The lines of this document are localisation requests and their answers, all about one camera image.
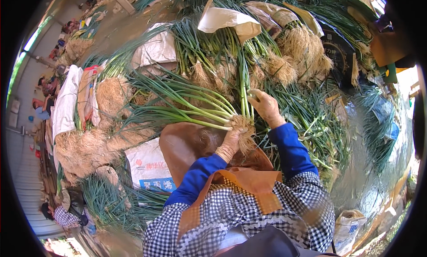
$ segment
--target apron strap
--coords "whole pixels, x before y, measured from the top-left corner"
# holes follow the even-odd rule
[[[275,181],[282,182],[282,173],[280,171],[245,169],[243,171],[230,172],[227,170],[218,170],[209,176],[197,200],[182,212],[177,242],[185,232],[200,225],[200,205],[205,200],[216,174],[230,180],[233,184],[254,195],[262,214],[265,215],[275,210],[283,209],[277,196],[272,193]]]

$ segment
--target metal wall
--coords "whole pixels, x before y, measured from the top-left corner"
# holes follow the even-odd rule
[[[33,138],[8,130],[6,131],[6,139],[13,184],[34,233],[42,239],[63,236],[62,227],[47,220],[38,211],[43,203],[40,192],[43,185],[38,176],[40,159],[36,158],[35,152],[29,149],[29,145],[33,143]]]
[[[67,4],[62,3],[60,8],[55,9],[57,11],[55,13],[57,19],[64,23],[72,18],[78,19],[82,11],[77,8],[76,3],[76,0],[69,0]],[[60,33],[61,25],[51,20],[29,51],[35,56],[41,56],[48,60]],[[10,97],[10,99],[17,99],[20,102],[18,129],[24,126],[25,130],[30,132],[33,126],[40,122],[36,117],[34,117],[34,122],[30,122],[28,116],[35,116],[35,111],[31,104],[32,99],[44,99],[39,90],[35,91],[35,85],[40,75],[47,73],[49,70],[51,71],[52,69],[28,56],[21,65]],[[9,113],[9,111],[6,112],[6,119],[8,119]],[[64,230],[62,227],[53,221],[46,220],[43,214],[39,212],[39,208],[43,203],[43,196],[40,192],[43,185],[39,178],[40,159],[36,158],[35,151],[30,150],[29,146],[31,144],[33,144],[32,137],[22,136],[10,130],[6,131],[9,167],[19,202],[30,226],[39,238],[46,239],[63,236]]]

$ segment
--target blue sleeve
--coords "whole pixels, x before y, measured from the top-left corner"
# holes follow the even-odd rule
[[[164,206],[173,203],[186,203],[191,206],[205,187],[208,177],[226,167],[227,163],[215,153],[207,158],[199,158],[190,166],[181,184],[170,194]]]
[[[298,140],[292,123],[272,129],[268,136],[279,149],[280,168],[287,180],[302,172],[318,175],[317,168],[311,163],[307,148]]]

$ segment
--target gingham shirt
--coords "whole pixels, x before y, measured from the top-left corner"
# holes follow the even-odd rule
[[[55,209],[53,218],[55,222],[63,228],[77,228],[80,226],[80,218],[67,212],[62,206]]]
[[[277,182],[273,193],[283,209],[263,215],[255,197],[226,178],[225,184],[212,184],[200,205],[200,225],[186,232],[177,242],[182,211],[189,205],[174,203],[147,227],[145,256],[213,256],[227,232],[240,225],[252,237],[268,225],[285,232],[303,248],[324,252],[334,233],[333,205],[318,175],[303,172],[286,182]]]

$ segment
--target concrete floor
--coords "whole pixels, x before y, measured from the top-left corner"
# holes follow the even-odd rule
[[[95,42],[80,60],[83,63],[91,54],[112,54],[127,41],[139,37],[147,28],[156,22],[170,22],[176,18],[169,0],[153,4],[144,11],[128,14],[124,9],[113,13],[116,1],[110,2],[105,18],[94,35]]]
[[[111,54],[125,42],[141,35],[149,26],[156,22],[168,22],[175,19],[176,14],[168,0],[154,4],[145,11],[129,15],[125,10],[113,14],[115,1],[108,4],[108,13],[102,20],[98,32],[95,34],[95,43],[82,57],[83,63],[90,54]],[[379,176],[370,172],[371,164],[366,163],[366,146],[363,144],[363,119],[356,114],[349,117],[350,132],[357,138],[351,147],[352,156],[350,165],[341,172],[331,191],[334,209],[338,216],[343,210],[358,209],[367,218],[368,222],[360,231],[362,236],[368,230],[372,219],[381,207],[389,200],[389,194],[396,182],[403,175],[409,159],[413,154],[412,137],[412,110],[409,106],[409,86],[418,79],[416,71],[404,71],[398,74],[399,97],[396,99],[399,110],[400,133],[395,143],[392,156],[383,173]]]

